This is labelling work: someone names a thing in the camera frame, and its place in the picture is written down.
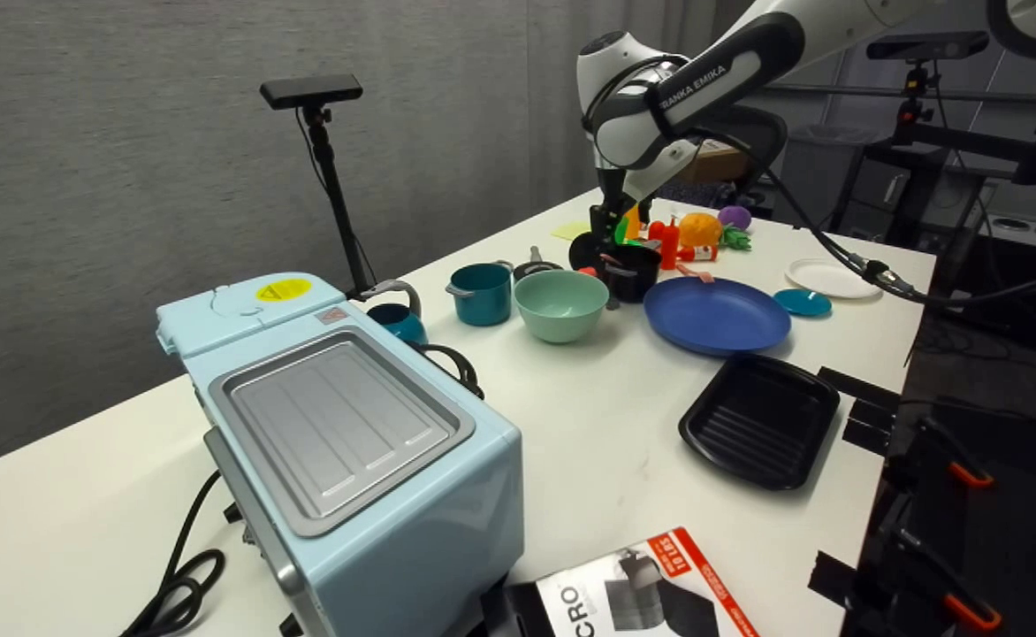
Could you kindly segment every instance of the green bowl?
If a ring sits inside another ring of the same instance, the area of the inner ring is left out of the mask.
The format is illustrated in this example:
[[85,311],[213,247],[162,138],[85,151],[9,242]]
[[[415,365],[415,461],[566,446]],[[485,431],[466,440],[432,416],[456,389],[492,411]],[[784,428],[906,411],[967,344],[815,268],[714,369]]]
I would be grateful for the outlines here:
[[544,344],[585,341],[610,306],[610,298],[602,278],[566,268],[534,272],[518,282],[518,311],[526,332]]

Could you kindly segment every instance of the red object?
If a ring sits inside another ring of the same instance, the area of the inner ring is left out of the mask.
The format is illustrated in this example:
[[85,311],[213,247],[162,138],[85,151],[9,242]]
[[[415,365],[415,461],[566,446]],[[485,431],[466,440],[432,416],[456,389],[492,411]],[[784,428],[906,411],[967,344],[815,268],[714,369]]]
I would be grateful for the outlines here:
[[662,268],[681,268],[681,244],[683,244],[681,225],[666,225],[657,242],[662,242]]
[[662,232],[666,232],[666,223],[648,225],[648,242],[662,242]]
[[994,483],[991,474],[975,474],[975,472],[968,472],[968,467],[959,465],[959,461],[947,465],[947,474],[953,474],[959,483],[967,483],[968,492],[980,492],[980,487],[991,487],[991,483]]
[[1000,617],[996,608],[984,608],[984,613],[975,613],[975,608],[968,608],[959,595],[943,595],[943,608],[947,608],[954,618],[961,618],[967,626],[972,626],[975,632],[994,632],[994,630],[1004,624],[1004,617]]

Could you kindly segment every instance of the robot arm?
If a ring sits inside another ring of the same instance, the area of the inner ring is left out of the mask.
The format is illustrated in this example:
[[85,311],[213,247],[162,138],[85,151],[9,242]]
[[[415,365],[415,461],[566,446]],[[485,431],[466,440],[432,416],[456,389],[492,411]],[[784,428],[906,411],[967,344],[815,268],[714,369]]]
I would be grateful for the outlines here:
[[[692,164],[692,115],[875,40],[939,0],[758,0],[701,55],[602,35],[577,55],[585,130],[617,217]],[[1004,45],[1036,41],[1036,0],[984,0]]]

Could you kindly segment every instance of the teal cup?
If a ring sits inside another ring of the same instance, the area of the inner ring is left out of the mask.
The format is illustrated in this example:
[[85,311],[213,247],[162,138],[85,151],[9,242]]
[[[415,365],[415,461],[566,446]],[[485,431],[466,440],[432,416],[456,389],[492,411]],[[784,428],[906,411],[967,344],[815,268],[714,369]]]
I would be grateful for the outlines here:
[[411,282],[384,278],[380,286],[360,290],[360,299],[371,299],[371,298],[388,295],[388,290],[402,290],[411,298],[411,303],[377,303],[377,306],[369,306],[369,315],[380,324],[386,324],[392,336],[423,347],[424,344],[423,299],[418,299],[418,290]]
[[514,315],[514,272],[501,260],[463,266],[445,290],[466,324],[501,324]]

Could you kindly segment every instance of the power cord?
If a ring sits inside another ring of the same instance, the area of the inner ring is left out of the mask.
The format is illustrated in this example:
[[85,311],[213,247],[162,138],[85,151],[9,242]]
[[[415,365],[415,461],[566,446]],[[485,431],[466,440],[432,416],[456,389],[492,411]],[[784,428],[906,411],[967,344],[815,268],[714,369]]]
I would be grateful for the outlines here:
[[221,482],[221,474],[213,472],[207,479],[207,483],[199,487],[192,514],[187,514],[183,528],[176,529],[160,590],[134,617],[134,624],[126,630],[126,637],[183,632],[199,618],[203,599],[213,590],[213,582],[221,582],[221,575],[228,570],[228,555],[221,549],[207,549],[207,553],[192,555],[183,565],[176,564],[183,555],[187,536],[192,536],[194,516],[217,482]]
[[947,306],[947,311],[961,311],[968,303],[988,303],[988,299],[1004,299],[1004,298],[1022,298],[1022,295],[1036,295],[1036,278],[1020,282],[1020,286],[1000,286],[991,295],[975,295],[975,298],[941,298],[941,295],[922,295],[916,290],[908,278],[902,278],[893,266],[877,260],[877,259],[863,259],[848,247],[843,247],[833,232],[826,232],[807,210],[798,206],[798,199],[791,193],[791,188],[738,138],[722,133],[722,130],[707,130],[707,138],[717,138],[731,150],[738,150],[769,181],[771,188],[796,210],[796,217],[804,218],[804,225],[822,242],[822,247],[827,255],[836,255],[846,268],[852,268],[856,276],[863,276],[866,282],[912,299],[912,303],[929,303],[929,306]]

